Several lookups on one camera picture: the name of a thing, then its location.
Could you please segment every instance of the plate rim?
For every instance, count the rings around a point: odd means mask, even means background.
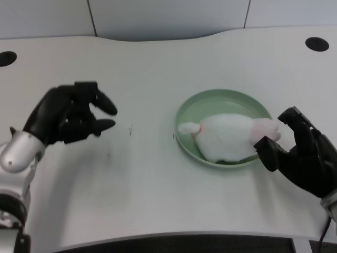
[[[262,103],[260,103],[258,100],[256,100],[255,98],[253,98],[252,96],[249,96],[247,95],[246,93],[243,93],[243,92],[240,92],[240,91],[235,91],[235,90],[230,90],[230,89],[211,89],[211,90],[206,90],[206,91],[201,91],[201,92],[198,92],[194,95],[192,95],[191,97],[189,97],[188,99],[186,99],[178,108],[176,114],[175,114],[175,117],[174,117],[174,135],[177,139],[177,142],[179,143],[179,145],[185,150],[185,152],[187,152],[191,157],[193,157],[195,160],[203,163],[203,164],[207,164],[209,166],[212,166],[212,167],[217,167],[217,168],[224,168],[224,169],[235,169],[235,168],[240,168],[240,167],[243,167],[243,166],[247,166],[247,165],[250,165],[250,164],[253,164],[253,163],[256,163],[258,160],[259,160],[259,157],[256,157],[255,159],[251,160],[251,161],[248,161],[248,162],[245,162],[245,163],[239,163],[239,164],[219,164],[219,163],[213,163],[213,162],[208,162],[204,159],[201,159],[199,157],[197,157],[196,155],[194,155],[193,153],[191,153],[182,143],[181,143],[181,140],[179,138],[179,135],[177,133],[177,117],[178,117],[178,113],[180,112],[180,109],[184,106],[184,104],[189,101],[190,99],[192,99],[193,97],[197,96],[197,95],[200,95],[201,93],[205,93],[205,92],[209,92],[209,91],[231,91],[231,92],[236,92],[236,93],[241,93],[245,96],[248,96],[249,98],[253,99],[255,102],[257,102],[258,104],[260,104],[262,106],[262,108],[267,112],[268,116],[269,116],[269,119],[272,119],[269,111],[264,107],[264,105]]]

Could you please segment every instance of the dark mark on table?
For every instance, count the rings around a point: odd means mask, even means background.
[[[132,124],[131,128],[129,128],[129,130],[130,130],[130,136],[131,136],[131,133],[132,133],[132,127],[133,127],[133,124]]]

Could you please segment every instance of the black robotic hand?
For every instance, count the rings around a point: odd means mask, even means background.
[[[296,108],[278,118],[293,131],[296,141],[289,152],[268,137],[255,148],[269,171],[279,170],[298,187],[319,198],[337,188],[337,150],[329,139]]]
[[[90,103],[109,115],[117,114],[116,107],[96,82],[75,82],[75,85],[50,89],[29,116],[23,131],[36,136],[46,146],[57,141],[67,144],[84,140],[90,134],[100,136],[115,122],[97,120],[90,111]]]

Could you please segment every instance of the stuffed animal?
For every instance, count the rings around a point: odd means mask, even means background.
[[[181,134],[192,134],[202,154],[209,162],[237,162],[256,155],[253,147],[265,135],[277,141],[281,134],[270,119],[251,119],[240,114],[217,114],[201,120],[200,124],[182,123]]]

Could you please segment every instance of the white wall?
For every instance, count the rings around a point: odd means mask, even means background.
[[[249,0],[91,0],[97,35],[179,40],[243,28]]]
[[[94,35],[86,0],[0,0],[0,38]]]
[[[246,28],[337,25],[337,0],[251,0]]]
[[[337,25],[337,0],[90,0],[98,36],[174,40],[226,30]],[[0,39],[90,35],[87,0],[0,0]]]

